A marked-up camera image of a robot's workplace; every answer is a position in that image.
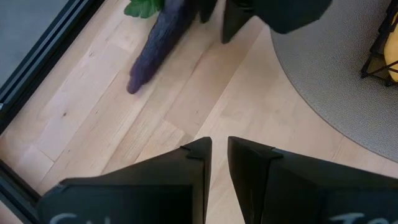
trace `black wire fruit basket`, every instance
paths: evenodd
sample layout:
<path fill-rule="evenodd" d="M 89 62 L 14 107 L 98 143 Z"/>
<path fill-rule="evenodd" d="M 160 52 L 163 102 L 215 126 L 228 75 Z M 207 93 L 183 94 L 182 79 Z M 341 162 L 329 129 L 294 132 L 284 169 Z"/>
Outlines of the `black wire fruit basket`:
<path fill-rule="evenodd" d="M 398 73 L 393 66 L 398 64 L 398 60 L 390 64 L 386 64 L 384 59 L 384 46 L 391 32 L 394 32 L 398 19 L 395 15 L 398 12 L 398 0 L 392 0 L 386 11 L 386 17 L 379 28 L 379 35 L 374 41 L 370 56 L 361 69 L 361 78 L 373 77 L 384 82 L 385 86 L 398 85 L 390 76 L 389 71 Z"/>

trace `floor grain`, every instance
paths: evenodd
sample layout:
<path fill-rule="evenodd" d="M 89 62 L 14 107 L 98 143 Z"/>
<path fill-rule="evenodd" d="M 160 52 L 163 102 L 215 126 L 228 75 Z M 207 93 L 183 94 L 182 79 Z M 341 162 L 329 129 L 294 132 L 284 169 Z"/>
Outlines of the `floor grain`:
<path fill-rule="evenodd" d="M 228 136 L 398 177 L 398 164 L 311 110 L 259 19 L 220 44 L 223 1 L 209 23 L 194 22 L 154 80 L 129 95 L 128 72 L 155 17 L 124 16 L 128 2 L 105 2 L 0 137 L 0 158 L 39 193 L 64 178 L 111 172 L 202 136 L 213 140 L 207 223 L 243 223 L 228 173 Z M 0 213 L 7 213 L 4 206 Z M 15 222 L 12 215 L 1 218 Z"/>

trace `green leaf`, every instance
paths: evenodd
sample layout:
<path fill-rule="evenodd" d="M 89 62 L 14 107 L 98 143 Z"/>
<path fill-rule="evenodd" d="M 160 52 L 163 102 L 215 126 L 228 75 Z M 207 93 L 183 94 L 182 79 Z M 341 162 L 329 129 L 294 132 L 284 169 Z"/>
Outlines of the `green leaf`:
<path fill-rule="evenodd" d="M 163 0 L 131 0 L 124 9 L 125 15 L 149 18 L 162 9 Z"/>

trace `gray round rug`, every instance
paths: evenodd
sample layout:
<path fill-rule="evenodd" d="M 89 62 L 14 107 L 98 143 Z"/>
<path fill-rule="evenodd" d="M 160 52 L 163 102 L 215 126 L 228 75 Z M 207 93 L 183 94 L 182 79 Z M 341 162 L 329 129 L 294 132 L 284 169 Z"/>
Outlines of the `gray round rug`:
<path fill-rule="evenodd" d="M 360 79 L 390 1 L 334 0 L 319 21 L 272 40 L 289 80 L 324 120 L 398 162 L 398 88 Z"/>

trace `wooden floor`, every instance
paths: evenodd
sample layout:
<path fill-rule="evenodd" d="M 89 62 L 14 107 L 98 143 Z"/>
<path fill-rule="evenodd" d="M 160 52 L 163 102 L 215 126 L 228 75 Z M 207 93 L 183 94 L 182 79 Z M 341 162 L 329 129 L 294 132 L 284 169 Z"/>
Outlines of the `wooden floor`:
<path fill-rule="evenodd" d="M 155 17 L 124 16 L 128 2 L 103 4 L 0 138 L 0 158 L 39 193 L 202 136 L 213 139 L 207 223 L 243 223 L 228 136 L 398 177 L 395 162 L 347 139 L 304 102 L 259 19 L 221 44 L 222 1 L 210 22 L 192 25 L 155 80 L 129 95 L 128 71 Z M 2 204 L 0 217 L 16 223 Z"/>

